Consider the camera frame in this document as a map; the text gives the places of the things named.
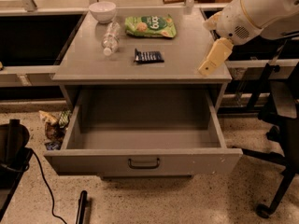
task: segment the gray cabinet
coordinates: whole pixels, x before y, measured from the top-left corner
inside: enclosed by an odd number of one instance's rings
[[[62,149],[46,151],[45,157],[60,175],[231,172],[242,152],[227,148],[217,118],[231,77],[225,65],[209,77],[197,72],[212,43],[199,8],[121,7],[116,19],[122,25],[125,17],[142,14],[170,14],[178,36],[143,39],[123,33],[111,57],[101,52],[106,26],[87,15],[53,77],[74,110]],[[137,65],[135,48],[159,50],[165,62]]]

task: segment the cabinet top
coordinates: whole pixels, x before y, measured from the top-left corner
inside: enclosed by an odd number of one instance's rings
[[[177,30],[173,39],[133,37],[124,31],[126,17],[168,14]],[[107,25],[98,23],[88,13],[53,79],[80,83],[225,83],[231,80],[224,64],[208,77],[197,70],[213,43],[212,35],[202,25],[204,18],[199,7],[119,7],[115,21],[121,25],[119,49],[106,57],[101,41]],[[137,64],[135,49],[158,50],[164,63]]]

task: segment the drawer handle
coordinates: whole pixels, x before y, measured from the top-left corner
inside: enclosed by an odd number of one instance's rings
[[[160,166],[159,158],[157,159],[156,164],[153,166],[136,166],[136,165],[132,165],[132,162],[133,161],[131,159],[128,160],[128,165],[131,169],[156,169],[156,168],[159,168],[159,166]]]

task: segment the plastic bottle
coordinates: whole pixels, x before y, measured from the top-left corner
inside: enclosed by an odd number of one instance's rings
[[[118,49],[120,41],[120,28],[120,25],[115,21],[108,25],[102,41],[104,55],[110,56]]]

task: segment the yellow object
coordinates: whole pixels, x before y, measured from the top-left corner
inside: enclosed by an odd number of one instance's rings
[[[54,126],[58,123],[58,119],[54,117],[52,114],[39,110],[39,117],[45,123],[49,123],[51,126]]]
[[[207,20],[203,22],[204,27],[208,29],[208,31],[216,30],[217,22],[219,20],[220,15],[221,15],[221,11],[209,17]]]
[[[217,39],[206,59],[201,63],[199,72],[203,76],[213,73],[232,54],[233,43],[224,37]]]

